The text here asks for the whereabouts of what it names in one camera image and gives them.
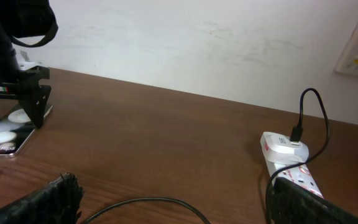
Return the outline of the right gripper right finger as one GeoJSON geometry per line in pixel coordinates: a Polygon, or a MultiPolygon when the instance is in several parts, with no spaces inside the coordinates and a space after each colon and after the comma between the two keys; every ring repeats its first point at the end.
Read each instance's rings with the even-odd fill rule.
{"type": "Polygon", "coordinates": [[[358,217],[279,177],[267,188],[266,218],[274,224],[358,224],[358,217]]]}

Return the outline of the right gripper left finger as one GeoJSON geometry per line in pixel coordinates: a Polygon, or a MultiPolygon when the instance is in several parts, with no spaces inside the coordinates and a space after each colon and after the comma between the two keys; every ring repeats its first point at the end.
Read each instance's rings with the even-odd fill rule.
{"type": "Polygon", "coordinates": [[[76,223],[83,188],[76,175],[64,173],[38,189],[2,208],[0,224],[76,223]]]}

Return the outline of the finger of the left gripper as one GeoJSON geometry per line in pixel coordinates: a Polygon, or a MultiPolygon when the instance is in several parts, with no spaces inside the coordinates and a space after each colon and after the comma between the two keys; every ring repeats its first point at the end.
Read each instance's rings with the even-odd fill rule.
{"type": "Polygon", "coordinates": [[[19,95],[19,104],[37,129],[44,123],[44,113],[48,98],[51,93],[51,86],[41,85],[30,93],[19,95]]]}

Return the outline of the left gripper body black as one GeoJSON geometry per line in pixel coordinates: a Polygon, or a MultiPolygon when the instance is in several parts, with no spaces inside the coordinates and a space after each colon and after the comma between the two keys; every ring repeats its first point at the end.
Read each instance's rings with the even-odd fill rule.
{"type": "Polygon", "coordinates": [[[44,100],[50,92],[50,87],[40,85],[39,81],[49,78],[50,70],[47,67],[35,66],[28,70],[20,70],[12,81],[0,82],[0,99],[44,100]]]}

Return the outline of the black flip smartphone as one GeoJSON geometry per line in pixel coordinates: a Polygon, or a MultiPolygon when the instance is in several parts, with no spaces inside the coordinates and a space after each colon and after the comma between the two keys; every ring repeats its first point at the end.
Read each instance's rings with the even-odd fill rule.
{"type": "Polygon", "coordinates": [[[0,120],[0,157],[14,157],[37,128],[25,111],[16,105],[0,120]]]}

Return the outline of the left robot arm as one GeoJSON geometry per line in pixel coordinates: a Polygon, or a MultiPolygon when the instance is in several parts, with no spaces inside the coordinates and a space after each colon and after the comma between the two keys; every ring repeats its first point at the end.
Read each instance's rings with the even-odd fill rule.
{"type": "Polygon", "coordinates": [[[0,99],[17,100],[37,129],[44,124],[52,90],[39,81],[48,80],[50,70],[40,65],[21,69],[14,46],[25,47],[22,38],[40,36],[31,47],[42,47],[55,38],[57,31],[48,0],[0,0],[0,99]]]}

